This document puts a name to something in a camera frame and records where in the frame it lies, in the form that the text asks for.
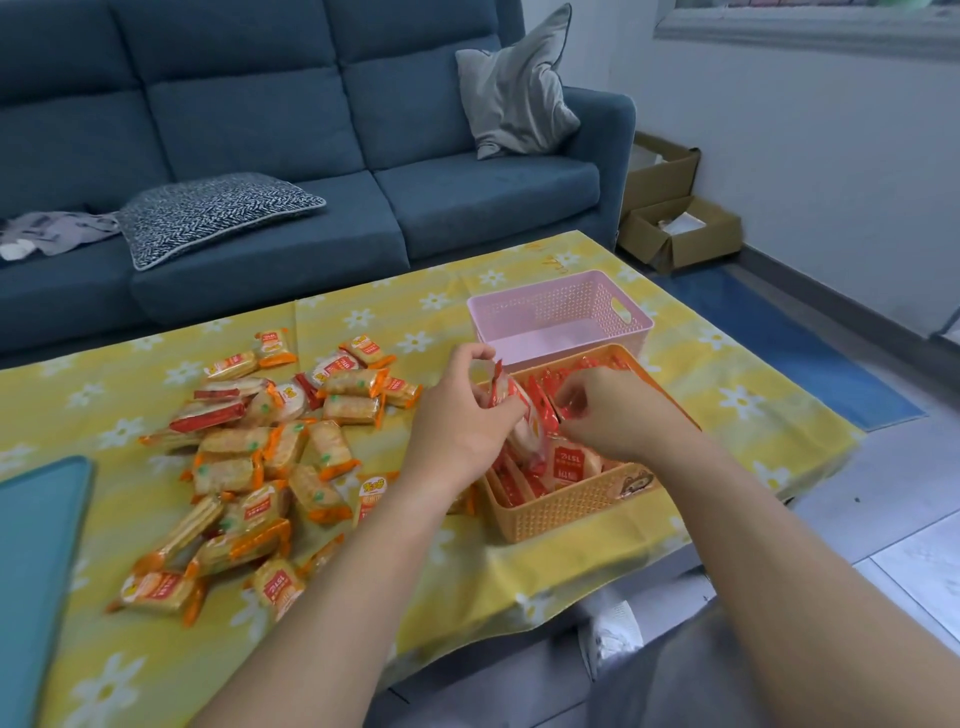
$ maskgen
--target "sofa cushion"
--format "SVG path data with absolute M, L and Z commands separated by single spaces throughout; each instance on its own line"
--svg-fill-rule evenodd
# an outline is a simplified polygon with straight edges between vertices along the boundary
M 17 352 L 149 322 L 133 300 L 126 241 L 0 266 L 0 352 Z
M 0 28 L 0 218 L 109 211 L 170 181 L 106 4 L 0 2 Z
M 300 187 L 327 209 L 137 273 L 134 297 L 155 321 L 177 326 L 409 270 L 403 235 L 369 172 Z
M 367 166 L 390 169 L 473 149 L 455 54 L 499 47 L 497 36 L 484 36 L 346 66 L 344 85 Z
M 317 0 L 112 2 L 178 181 L 363 169 Z
M 411 260 L 562 220 L 597 204 L 600 173 L 566 157 L 473 153 L 376 173 Z

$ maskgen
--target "white sneaker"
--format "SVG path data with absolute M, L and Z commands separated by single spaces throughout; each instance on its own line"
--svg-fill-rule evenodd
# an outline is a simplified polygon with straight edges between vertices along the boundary
M 577 628 L 580 655 L 590 680 L 643 647 L 643 635 L 630 605 L 621 601 Z

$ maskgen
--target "coffee table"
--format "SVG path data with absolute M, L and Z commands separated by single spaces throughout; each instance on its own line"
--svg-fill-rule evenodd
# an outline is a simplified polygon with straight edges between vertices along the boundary
M 0 475 L 73 453 L 97 464 L 41 724 L 82 725 L 114 714 L 118 724 L 183 724 L 268 628 L 253 594 L 242 590 L 244 569 L 217 580 L 189 630 L 177 619 L 104 614 L 133 559 L 187 508 L 178 475 L 188 458 L 149 451 L 135 437 L 163 426 L 205 363 L 248 348 L 260 329 L 287 327 L 300 366 L 309 368 L 349 336 L 368 332 L 397 354 L 398 376 L 431 384 L 450 347 L 473 339 L 467 297 L 591 269 L 610 275 L 656 322 L 644 349 L 648 371 L 780 497 L 808 490 L 852 453 L 862 436 L 855 427 L 578 232 L 0 372 L 8 413 Z M 379 431 L 348 432 L 364 473 L 399 467 L 412 417 L 391 412 Z M 336 486 L 355 499 L 358 483 L 354 475 Z M 348 526 L 295 528 L 296 560 Z M 534 628 L 687 543 L 663 490 L 516 546 L 483 519 L 449 517 L 382 683 L 467 643 Z

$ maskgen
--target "teal tray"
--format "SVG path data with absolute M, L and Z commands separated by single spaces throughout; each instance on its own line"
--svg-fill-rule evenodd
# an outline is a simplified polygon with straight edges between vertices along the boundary
M 5 726 L 34 725 L 92 480 L 93 463 L 74 455 L 0 483 L 0 553 L 12 587 L 0 601 Z

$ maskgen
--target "right hand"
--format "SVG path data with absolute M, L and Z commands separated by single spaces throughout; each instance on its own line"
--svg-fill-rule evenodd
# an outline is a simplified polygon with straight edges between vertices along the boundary
M 608 367 L 574 372 L 555 399 L 573 415 L 560 425 L 561 434 L 611 460 L 656 468 L 668 452 L 700 436 L 673 402 L 633 372 Z

